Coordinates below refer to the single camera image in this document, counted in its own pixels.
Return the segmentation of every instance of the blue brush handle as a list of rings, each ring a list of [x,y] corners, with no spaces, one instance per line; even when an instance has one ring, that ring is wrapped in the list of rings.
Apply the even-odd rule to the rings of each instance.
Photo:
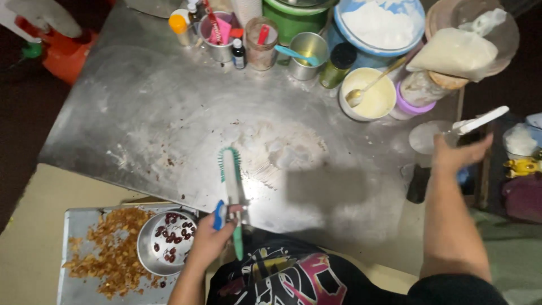
[[[224,204],[224,201],[219,201],[215,208],[215,222],[212,224],[212,228],[216,231],[222,229],[226,224],[226,215],[228,214],[228,208]]]
[[[294,50],[292,50],[290,48],[279,46],[279,45],[275,46],[275,50],[279,51],[282,54],[286,54],[288,56],[291,56],[291,57],[304,59],[304,60],[308,61],[308,63],[310,63],[312,66],[317,66],[318,65],[318,59],[316,57],[313,57],[313,56],[312,57],[305,57],[305,56],[299,54],[298,52],[296,52],[296,51],[294,51]]]

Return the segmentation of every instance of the stainless steel counter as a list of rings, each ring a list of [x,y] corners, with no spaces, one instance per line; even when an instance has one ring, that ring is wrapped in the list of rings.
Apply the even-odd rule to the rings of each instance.
[[[336,94],[284,66],[221,67],[204,48],[183,49],[167,20],[118,2],[40,162],[210,212],[225,198],[217,154],[232,145],[247,223],[415,273],[421,249],[414,264],[383,254],[410,251],[389,245],[406,231],[418,240],[423,225],[423,209],[404,199],[408,134],[456,119],[459,94],[426,115],[372,123],[350,120]]]

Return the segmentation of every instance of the metal cup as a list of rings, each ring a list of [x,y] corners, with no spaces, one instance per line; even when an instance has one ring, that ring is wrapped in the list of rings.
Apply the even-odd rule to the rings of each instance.
[[[215,11],[215,16],[217,18],[220,18],[222,20],[227,20],[227,17],[230,16],[229,13],[223,12],[223,11]],[[218,62],[229,62],[231,61],[231,57],[233,56],[231,54],[231,47],[233,45],[233,41],[231,43],[227,43],[225,45],[214,45],[207,41],[209,36],[211,36],[212,32],[212,25],[211,21],[209,20],[209,15],[205,15],[205,17],[202,18],[201,22],[199,23],[198,28],[198,36],[203,39],[203,42],[207,44],[209,47],[209,52],[211,52],[211,57],[218,61]]]
[[[327,49],[327,42],[318,34],[311,32],[303,32],[295,35],[290,42],[290,49],[306,55],[305,52],[318,58],[317,66],[311,66],[308,62],[299,58],[291,58],[288,64],[288,70],[293,77],[299,80],[309,80],[314,78],[320,67],[330,57],[330,53]]]

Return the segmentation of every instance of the green spice bottle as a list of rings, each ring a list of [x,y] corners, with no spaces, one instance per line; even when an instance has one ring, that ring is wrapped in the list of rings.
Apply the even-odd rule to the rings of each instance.
[[[328,89],[337,87],[354,65],[356,57],[356,47],[350,43],[343,42],[336,45],[331,51],[326,67],[320,73],[320,84]]]

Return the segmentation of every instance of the teal spoon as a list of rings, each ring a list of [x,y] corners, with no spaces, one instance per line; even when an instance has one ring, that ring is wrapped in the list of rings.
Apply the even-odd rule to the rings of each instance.
[[[282,54],[286,54],[288,56],[291,56],[291,57],[296,57],[296,58],[299,58],[299,59],[304,59],[306,60],[311,66],[315,67],[317,66],[318,64],[320,64],[318,62],[318,58],[316,58],[315,56],[311,56],[311,57],[305,57],[301,54],[299,54],[298,52],[290,49],[290,48],[287,48],[287,47],[283,47],[283,46],[275,46],[275,50],[279,51],[280,53]]]

